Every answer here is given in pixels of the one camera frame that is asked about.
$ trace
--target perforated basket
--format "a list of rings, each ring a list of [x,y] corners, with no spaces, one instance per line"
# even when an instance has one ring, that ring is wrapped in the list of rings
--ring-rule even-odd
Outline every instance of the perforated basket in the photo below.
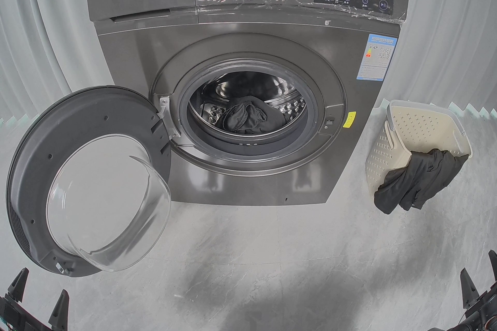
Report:
[[[411,151],[427,153],[431,149],[448,150],[454,156],[473,155],[462,124],[450,110],[417,102],[391,101],[383,129],[366,160],[371,197],[389,171],[407,166]]]

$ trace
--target energy label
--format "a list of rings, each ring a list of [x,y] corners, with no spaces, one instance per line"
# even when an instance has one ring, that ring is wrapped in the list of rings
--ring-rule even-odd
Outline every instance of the energy label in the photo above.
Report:
[[[370,34],[357,80],[383,81],[396,44],[395,37]]]

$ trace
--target open door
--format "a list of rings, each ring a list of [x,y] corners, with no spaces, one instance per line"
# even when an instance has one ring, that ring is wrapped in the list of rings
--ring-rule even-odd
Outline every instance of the open door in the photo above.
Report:
[[[171,149],[157,109],[137,92],[92,87],[62,98],[22,138],[6,201],[19,246],[72,277],[125,269],[164,230]]]

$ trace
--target black clothing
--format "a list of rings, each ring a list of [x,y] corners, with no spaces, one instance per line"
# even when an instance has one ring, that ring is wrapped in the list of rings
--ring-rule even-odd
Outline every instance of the black clothing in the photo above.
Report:
[[[278,109],[257,97],[247,96],[230,100],[216,127],[236,134],[265,134],[285,124],[286,118]]]
[[[385,214],[399,204],[404,210],[421,209],[461,170],[469,155],[454,157],[448,150],[432,149],[429,153],[412,152],[405,168],[389,171],[374,194],[374,203]]]

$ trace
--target yellow warning sticker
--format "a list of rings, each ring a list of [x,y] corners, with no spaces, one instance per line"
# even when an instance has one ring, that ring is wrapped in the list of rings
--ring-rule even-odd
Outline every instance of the yellow warning sticker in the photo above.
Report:
[[[344,129],[348,129],[350,128],[350,126],[352,125],[352,123],[354,122],[354,119],[355,119],[355,113],[354,111],[350,111],[348,113],[348,116],[347,116],[347,120],[345,121],[345,124],[343,125],[343,128]]]

